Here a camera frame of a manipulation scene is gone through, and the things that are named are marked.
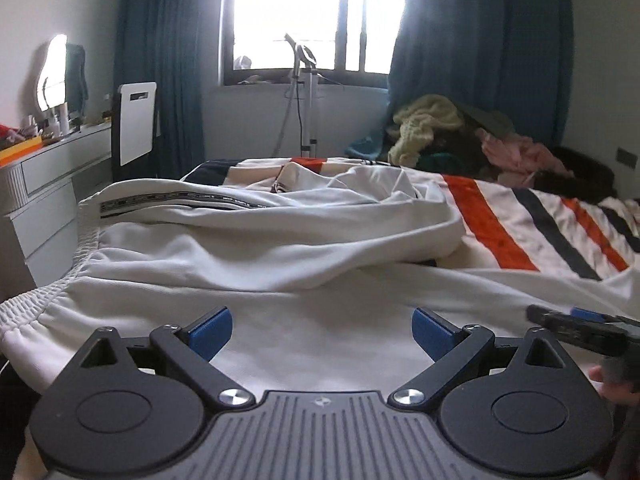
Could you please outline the person's right hand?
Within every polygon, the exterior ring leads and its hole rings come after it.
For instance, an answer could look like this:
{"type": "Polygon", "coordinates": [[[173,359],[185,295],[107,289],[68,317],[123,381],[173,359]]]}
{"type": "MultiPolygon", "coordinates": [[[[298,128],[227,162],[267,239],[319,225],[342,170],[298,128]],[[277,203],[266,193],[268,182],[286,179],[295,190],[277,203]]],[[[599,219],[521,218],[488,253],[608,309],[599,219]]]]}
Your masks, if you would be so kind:
{"type": "Polygon", "coordinates": [[[614,404],[637,406],[639,393],[632,382],[609,382],[603,375],[602,367],[594,366],[588,370],[588,377],[599,384],[600,395],[614,404]]]}

